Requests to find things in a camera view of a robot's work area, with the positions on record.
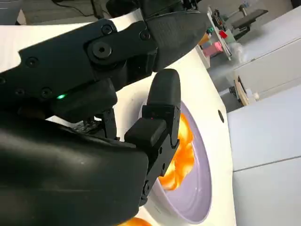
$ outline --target black hole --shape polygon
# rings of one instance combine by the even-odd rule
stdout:
[[[220,110],[218,110],[218,114],[219,114],[219,116],[220,116],[220,118],[221,118],[221,121],[224,123],[225,120],[224,120],[224,117],[223,117],[223,115],[222,115],[222,113],[221,113]]]

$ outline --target cable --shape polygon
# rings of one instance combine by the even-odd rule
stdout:
[[[86,14],[84,14],[82,11],[80,11],[78,8],[75,8],[75,7],[73,7],[73,6],[61,5],[61,4],[57,3],[57,2],[55,2],[55,0],[51,0],[51,1],[52,1],[55,5],[57,5],[57,6],[75,9],[75,10],[78,11],[80,14],[82,14],[84,17],[88,17],[88,16],[93,16],[93,15],[94,15],[93,13],[90,14],[90,15],[86,15]]]

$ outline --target purple bowl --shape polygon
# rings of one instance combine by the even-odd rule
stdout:
[[[186,116],[193,133],[194,167],[180,187],[174,191],[165,191],[157,179],[152,194],[172,215],[190,224],[200,224],[207,217],[211,206],[210,167],[198,127],[183,102],[181,102],[181,112]]]

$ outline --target red object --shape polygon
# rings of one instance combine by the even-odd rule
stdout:
[[[224,31],[220,31],[220,36],[223,38],[223,39],[226,39],[228,36],[227,34],[224,32]]]

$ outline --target pink object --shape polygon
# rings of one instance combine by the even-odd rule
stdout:
[[[209,46],[208,48],[204,49],[203,52],[206,57],[210,57],[217,53],[221,53],[221,52],[223,52],[222,45],[219,41],[217,41],[214,44],[212,44],[211,46]]]

